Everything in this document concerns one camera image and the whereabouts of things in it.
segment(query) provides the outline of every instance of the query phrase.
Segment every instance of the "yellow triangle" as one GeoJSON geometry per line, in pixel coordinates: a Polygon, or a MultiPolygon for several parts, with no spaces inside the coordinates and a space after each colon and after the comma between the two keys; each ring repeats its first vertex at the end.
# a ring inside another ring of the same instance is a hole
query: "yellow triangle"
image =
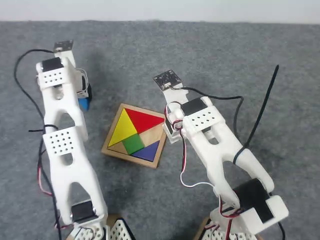
{"type": "Polygon", "coordinates": [[[135,126],[130,120],[125,109],[122,110],[118,122],[116,123],[111,140],[108,147],[134,135],[137,133],[135,126]]]}

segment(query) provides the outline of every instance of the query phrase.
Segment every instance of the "orange triangle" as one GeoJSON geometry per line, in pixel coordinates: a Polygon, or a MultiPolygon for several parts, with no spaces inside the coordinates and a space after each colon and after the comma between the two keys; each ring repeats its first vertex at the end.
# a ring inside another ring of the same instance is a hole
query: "orange triangle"
{"type": "Polygon", "coordinates": [[[125,111],[128,113],[128,116],[138,134],[151,129],[156,125],[162,124],[165,121],[165,119],[162,117],[146,114],[140,111],[135,111],[128,108],[125,108],[125,111]]]}

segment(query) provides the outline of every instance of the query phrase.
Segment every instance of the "puzzle piece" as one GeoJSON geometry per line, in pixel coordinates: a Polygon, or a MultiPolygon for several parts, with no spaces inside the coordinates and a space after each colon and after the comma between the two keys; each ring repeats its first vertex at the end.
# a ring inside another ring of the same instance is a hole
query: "puzzle piece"
{"type": "Polygon", "coordinates": [[[133,154],[134,152],[145,147],[138,134],[132,135],[122,142],[128,154],[133,154]]]}
{"type": "Polygon", "coordinates": [[[131,119],[138,134],[151,129],[156,125],[162,124],[165,121],[165,119],[162,117],[153,116],[144,112],[135,111],[128,108],[125,108],[125,110],[128,113],[129,118],[131,119]]]}
{"type": "Polygon", "coordinates": [[[157,126],[154,126],[153,128],[144,131],[142,133],[139,134],[143,145],[145,145],[146,147],[159,141],[161,134],[163,133],[164,129],[162,127],[162,123],[158,124],[157,126]]]}
{"type": "Polygon", "coordinates": [[[131,156],[153,162],[157,153],[159,142],[160,141],[156,141],[155,143],[134,152],[131,154],[131,156]]]}
{"type": "Polygon", "coordinates": [[[116,143],[115,145],[109,146],[108,149],[116,151],[121,154],[128,154],[124,144],[121,142],[116,143]]]}
{"type": "Polygon", "coordinates": [[[136,134],[137,130],[130,120],[125,109],[122,110],[119,120],[108,144],[108,147],[121,142],[122,140],[136,134]]]}

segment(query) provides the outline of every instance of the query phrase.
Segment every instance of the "gray carpet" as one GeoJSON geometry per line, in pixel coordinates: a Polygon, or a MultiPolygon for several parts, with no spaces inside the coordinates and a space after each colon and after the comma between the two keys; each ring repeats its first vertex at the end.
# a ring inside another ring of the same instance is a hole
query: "gray carpet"
{"type": "MultiPolygon", "coordinates": [[[[320,26],[187,22],[0,22],[0,236],[57,239],[52,201],[40,193],[37,149],[41,128],[34,106],[15,85],[13,67],[32,48],[52,49],[74,39],[77,66],[87,70],[93,101],[85,113],[88,159],[97,172],[109,213],[120,213],[138,240],[188,240],[218,201],[205,185],[180,184],[181,142],[166,142],[157,169],[101,154],[120,103],[162,112],[165,99],[152,77],[173,69],[185,86],[219,96],[243,95],[238,118],[241,138],[258,115],[274,67],[276,83],[250,146],[270,173],[275,194],[290,216],[287,239],[318,239],[320,199],[320,26]]],[[[43,106],[35,64],[52,57],[33,53],[18,77],[43,106]]],[[[189,99],[197,97],[190,93],[189,99]]],[[[232,126],[237,100],[214,103],[232,126]]],[[[187,183],[205,181],[206,170],[188,145],[187,183]]],[[[48,170],[48,158],[44,160],[48,170]]],[[[233,187],[247,176],[226,164],[233,187]]],[[[73,192],[79,200],[83,193],[73,192]]],[[[266,240],[281,239],[277,226],[266,240]]]]}

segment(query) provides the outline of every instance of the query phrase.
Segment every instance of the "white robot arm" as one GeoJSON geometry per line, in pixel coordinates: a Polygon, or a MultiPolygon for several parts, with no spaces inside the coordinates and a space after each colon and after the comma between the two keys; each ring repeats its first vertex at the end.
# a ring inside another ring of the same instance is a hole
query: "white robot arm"
{"type": "MultiPolygon", "coordinates": [[[[153,79],[171,111],[163,125],[170,142],[187,138],[206,168],[215,195],[225,202],[223,208],[231,207],[233,211],[242,208],[241,214],[233,219],[232,231],[255,235],[287,217],[289,212],[281,197],[269,195],[275,187],[273,180],[249,149],[239,154],[235,164],[252,180],[235,189],[226,181],[223,162],[233,162],[243,146],[211,100],[204,96],[188,101],[188,91],[179,89],[183,87],[182,81],[172,70],[153,79]],[[216,144],[209,142],[213,138],[216,144]]],[[[210,218],[227,228],[228,221],[219,208],[211,212],[210,218]]]]}
{"type": "Polygon", "coordinates": [[[89,230],[90,239],[108,240],[107,205],[86,155],[84,142],[88,140],[88,133],[78,103],[79,97],[88,97],[87,89],[83,89],[83,78],[86,75],[75,68],[72,41],[58,43],[55,56],[38,63],[36,70],[44,102],[44,124],[59,127],[62,114],[68,114],[74,121],[74,126],[64,129],[47,127],[43,135],[57,208],[63,222],[66,225],[73,224],[75,231],[89,230]],[[65,159],[68,154],[72,156],[72,163],[65,159]],[[79,183],[90,199],[72,205],[72,183],[79,183]]]}

